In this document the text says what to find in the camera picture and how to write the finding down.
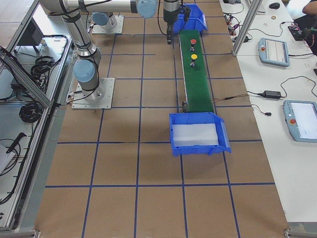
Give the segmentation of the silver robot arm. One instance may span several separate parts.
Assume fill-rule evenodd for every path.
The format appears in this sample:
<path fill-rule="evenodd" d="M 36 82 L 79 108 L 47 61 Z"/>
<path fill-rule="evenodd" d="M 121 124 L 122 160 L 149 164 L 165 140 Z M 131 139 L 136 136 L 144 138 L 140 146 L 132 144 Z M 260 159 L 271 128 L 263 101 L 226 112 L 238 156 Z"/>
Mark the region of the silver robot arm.
<path fill-rule="evenodd" d="M 135 9 L 144 18 L 153 17 L 156 10 L 159 11 L 160 1 L 159 0 L 139 0 Z M 159 30 L 163 35 L 166 36 L 167 44 L 171 45 L 174 37 L 174 24 L 178 20 L 178 15 L 184 15 L 184 22 L 189 20 L 191 13 L 190 7 L 183 4 L 182 0 L 164 0 L 163 1 L 163 20 L 166 22 L 166 34 L 163 33 L 160 24 L 159 16 L 157 16 L 157 22 Z M 92 20 L 95 24 L 103 28 L 113 28 L 116 25 L 116 20 L 113 18 L 112 12 L 97 11 L 92 13 Z"/>
<path fill-rule="evenodd" d="M 105 88 L 99 77 L 101 52 L 91 40 L 87 27 L 81 21 L 81 12 L 99 13 L 99 25 L 107 25 L 114 12 L 138 13 L 144 18 L 154 16 L 157 9 L 155 0 L 41 0 L 41 5 L 51 15 L 61 16 L 71 35 L 78 62 L 73 67 L 73 74 L 82 89 L 82 98 L 89 103 L 97 103 L 105 95 Z"/>

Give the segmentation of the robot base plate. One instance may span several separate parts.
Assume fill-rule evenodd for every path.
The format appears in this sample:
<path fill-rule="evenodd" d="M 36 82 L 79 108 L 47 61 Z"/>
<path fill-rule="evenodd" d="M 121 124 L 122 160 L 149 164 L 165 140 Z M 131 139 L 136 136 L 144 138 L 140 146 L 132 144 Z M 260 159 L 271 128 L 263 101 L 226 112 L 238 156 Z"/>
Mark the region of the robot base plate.
<path fill-rule="evenodd" d="M 94 26 L 93 35 L 121 34 L 123 30 L 123 15 L 108 16 L 102 12 L 95 12 L 92 16 Z"/>
<path fill-rule="evenodd" d="M 81 93 L 75 94 L 72 109 L 74 110 L 110 110 L 113 99 L 115 78 L 101 78 L 98 88 L 91 94 L 82 90 L 80 83 L 77 83 L 77 91 Z"/>

